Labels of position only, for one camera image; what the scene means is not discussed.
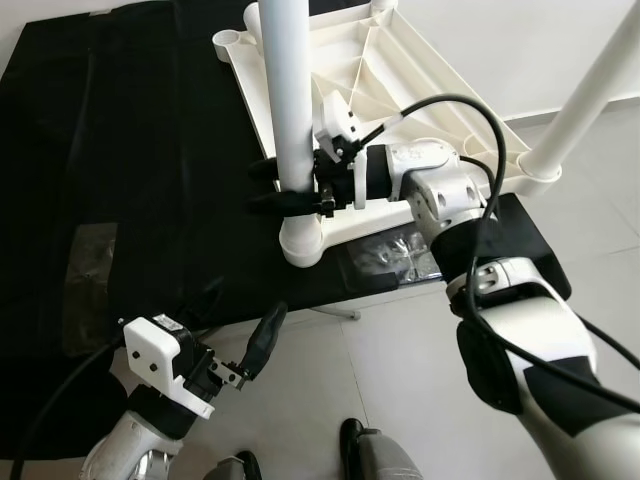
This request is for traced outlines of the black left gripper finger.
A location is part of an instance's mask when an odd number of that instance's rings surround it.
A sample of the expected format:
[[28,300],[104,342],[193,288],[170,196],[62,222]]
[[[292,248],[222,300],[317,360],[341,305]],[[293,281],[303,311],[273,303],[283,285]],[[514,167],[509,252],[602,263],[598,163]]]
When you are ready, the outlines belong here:
[[195,297],[188,298],[188,329],[206,328],[224,291],[224,279],[214,278]]
[[280,328],[289,310],[287,303],[274,303],[273,306],[261,316],[259,325],[256,326],[246,344],[244,352],[244,378],[255,380],[257,375],[265,369],[273,353],[276,340],[278,340]]

